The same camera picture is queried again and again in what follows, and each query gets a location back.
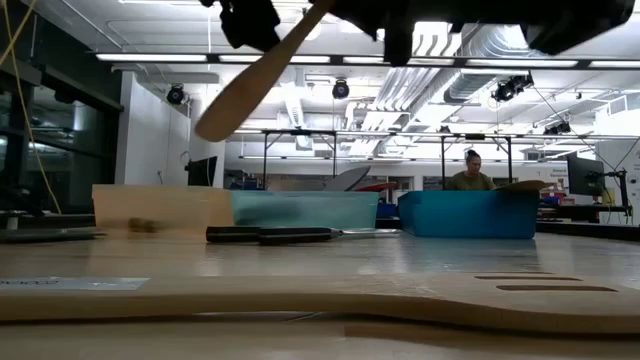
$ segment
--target woman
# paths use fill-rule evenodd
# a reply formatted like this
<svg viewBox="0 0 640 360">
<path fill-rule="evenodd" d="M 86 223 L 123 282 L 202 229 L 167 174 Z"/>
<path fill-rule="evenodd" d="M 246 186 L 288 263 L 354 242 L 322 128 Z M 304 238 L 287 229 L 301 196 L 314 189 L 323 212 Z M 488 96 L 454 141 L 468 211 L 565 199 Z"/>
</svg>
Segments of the woman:
<svg viewBox="0 0 640 360">
<path fill-rule="evenodd" d="M 467 170 L 461 171 L 447 182 L 447 190 L 493 190 L 496 186 L 491 178 L 480 172 L 482 159 L 477 152 L 467 152 Z"/>
</svg>

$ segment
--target wooden spoon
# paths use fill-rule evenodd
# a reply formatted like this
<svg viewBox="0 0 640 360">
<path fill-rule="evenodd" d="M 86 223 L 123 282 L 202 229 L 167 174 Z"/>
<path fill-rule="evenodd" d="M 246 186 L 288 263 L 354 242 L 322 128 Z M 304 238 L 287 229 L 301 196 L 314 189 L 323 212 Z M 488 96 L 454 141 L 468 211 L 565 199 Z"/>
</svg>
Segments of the wooden spoon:
<svg viewBox="0 0 640 360">
<path fill-rule="evenodd" d="M 305 17 L 271 51 L 238 75 L 202 114 L 195 131 L 208 141 L 229 137 L 251 115 L 284 72 L 304 39 L 329 12 L 335 0 L 318 0 Z"/>
</svg>

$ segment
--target computer monitor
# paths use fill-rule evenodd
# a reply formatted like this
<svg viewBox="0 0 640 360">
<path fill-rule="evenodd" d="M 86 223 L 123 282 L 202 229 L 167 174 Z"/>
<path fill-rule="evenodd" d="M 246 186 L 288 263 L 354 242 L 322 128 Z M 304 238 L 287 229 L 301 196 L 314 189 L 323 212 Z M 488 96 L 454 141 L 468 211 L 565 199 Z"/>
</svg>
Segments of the computer monitor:
<svg viewBox="0 0 640 360">
<path fill-rule="evenodd" d="M 189 172 L 189 186 L 213 186 L 217 162 L 217 156 L 199 161 L 190 161 L 186 167 Z"/>
<path fill-rule="evenodd" d="M 569 192 L 574 195 L 601 196 L 606 190 L 604 165 L 601 161 L 567 157 Z"/>
</svg>

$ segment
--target red object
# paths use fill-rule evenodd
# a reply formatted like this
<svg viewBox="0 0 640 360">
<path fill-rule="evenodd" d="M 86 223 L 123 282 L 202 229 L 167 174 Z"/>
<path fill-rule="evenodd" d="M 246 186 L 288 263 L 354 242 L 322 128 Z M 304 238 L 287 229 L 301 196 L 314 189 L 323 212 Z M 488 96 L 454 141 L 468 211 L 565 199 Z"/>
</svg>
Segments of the red object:
<svg viewBox="0 0 640 360">
<path fill-rule="evenodd" d="M 390 183 L 369 185 L 369 186 L 361 187 L 361 188 L 358 188 L 358 189 L 354 189 L 353 191 L 380 192 L 380 191 L 384 191 L 384 190 L 387 190 L 387 189 L 395 189 L 397 187 L 398 187 L 398 184 L 396 184 L 394 182 L 390 182 Z"/>
</svg>

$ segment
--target workbench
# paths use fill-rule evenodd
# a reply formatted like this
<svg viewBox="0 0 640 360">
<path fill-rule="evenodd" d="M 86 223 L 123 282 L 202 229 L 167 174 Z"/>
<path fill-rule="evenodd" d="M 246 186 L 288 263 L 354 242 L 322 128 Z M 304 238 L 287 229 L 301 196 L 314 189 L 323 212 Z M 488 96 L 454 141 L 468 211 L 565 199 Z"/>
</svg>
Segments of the workbench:
<svg viewBox="0 0 640 360">
<path fill-rule="evenodd" d="M 347 275 L 551 272 L 640 289 L 633 243 L 537 234 L 535 240 L 340 238 L 286 247 L 207 245 L 204 237 L 111 235 L 2 245 L 0 277 Z M 6 324 L 3 359 L 636 359 L 640 340 L 512 335 L 370 316 L 277 313 Z"/>
</svg>

